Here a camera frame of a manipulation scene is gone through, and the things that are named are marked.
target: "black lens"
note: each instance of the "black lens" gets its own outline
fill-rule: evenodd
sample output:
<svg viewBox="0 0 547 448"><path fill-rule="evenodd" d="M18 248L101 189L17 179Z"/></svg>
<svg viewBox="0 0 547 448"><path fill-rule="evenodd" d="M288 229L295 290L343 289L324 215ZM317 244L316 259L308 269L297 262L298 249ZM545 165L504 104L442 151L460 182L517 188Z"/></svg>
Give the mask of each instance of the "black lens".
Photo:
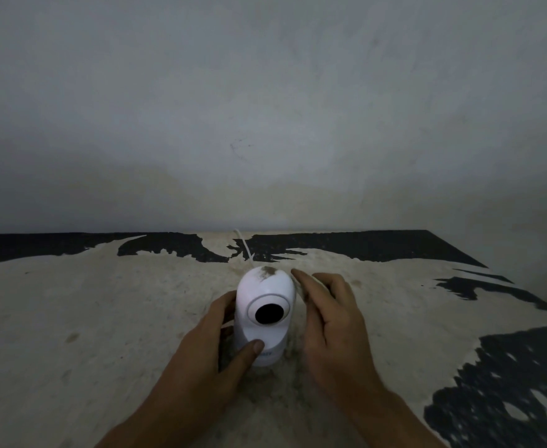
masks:
<svg viewBox="0 0 547 448"><path fill-rule="evenodd" d="M255 319L259 324L275 324L284 317L284 309L275 303L263 305L255 313Z"/></svg>

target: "white security camera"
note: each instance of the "white security camera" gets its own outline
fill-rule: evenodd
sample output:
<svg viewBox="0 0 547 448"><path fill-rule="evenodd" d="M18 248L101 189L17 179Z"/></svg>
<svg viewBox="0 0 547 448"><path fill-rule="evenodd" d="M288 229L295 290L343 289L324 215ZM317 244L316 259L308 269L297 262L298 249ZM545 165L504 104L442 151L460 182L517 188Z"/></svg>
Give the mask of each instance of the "white security camera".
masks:
<svg viewBox="0 0 547 448"><path fill-rule="evenodd" d="M292 278L274 267L248 271L238 284L234 316L236 350L254 340L265 343L253 366L269 366L280 359L286 347L288 329L296 300Z"/></svg>

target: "person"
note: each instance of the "person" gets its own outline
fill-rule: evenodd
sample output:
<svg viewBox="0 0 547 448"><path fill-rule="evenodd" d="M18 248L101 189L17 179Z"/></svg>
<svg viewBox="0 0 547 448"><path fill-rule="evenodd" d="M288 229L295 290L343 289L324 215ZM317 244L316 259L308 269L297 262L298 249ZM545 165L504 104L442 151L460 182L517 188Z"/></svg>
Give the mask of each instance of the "person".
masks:
<svg viewBox="0 0 547 448"><path fill-rule="evenodd" d="M353 422L371 447L444 447L389 391L377 374L367 328L350 285L341 275L296 269L307 305L304 357L315 383ZM215 300L178 350L147 399L111 429L96 448L180 447L201 435L223 413L240 380L263 349L244 346L218 372L220 329L233 318L236 292Z"/></svg>

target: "gray wall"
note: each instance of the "gray wall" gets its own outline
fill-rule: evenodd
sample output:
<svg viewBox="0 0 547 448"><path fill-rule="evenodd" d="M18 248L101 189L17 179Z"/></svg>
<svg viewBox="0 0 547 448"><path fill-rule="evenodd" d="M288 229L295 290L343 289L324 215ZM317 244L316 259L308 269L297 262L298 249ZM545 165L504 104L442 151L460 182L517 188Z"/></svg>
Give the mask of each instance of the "gray wall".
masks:
<svg viewBox="0 0 547 448"><path fill-rule="evenodd" d="M233 227L547 298L547 0L0 0L0 232Z"/></svg>

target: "tabletop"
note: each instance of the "tabletop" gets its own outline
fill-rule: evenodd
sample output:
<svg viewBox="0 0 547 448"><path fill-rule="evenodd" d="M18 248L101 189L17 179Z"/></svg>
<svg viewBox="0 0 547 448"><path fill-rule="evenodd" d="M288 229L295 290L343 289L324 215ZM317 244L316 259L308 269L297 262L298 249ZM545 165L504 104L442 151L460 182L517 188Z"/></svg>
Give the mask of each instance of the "tabletop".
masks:
<svg viewBox="0 0 547 448"><path fill-rule="evenodd" d="M256 265L337 272L380 376L452 447L547 446L547 303L428 231L245 233ZM0 447L88 447L250 269L234 233L0 235ZM196 446L363 446L312 383L298 300Z"/></svg>

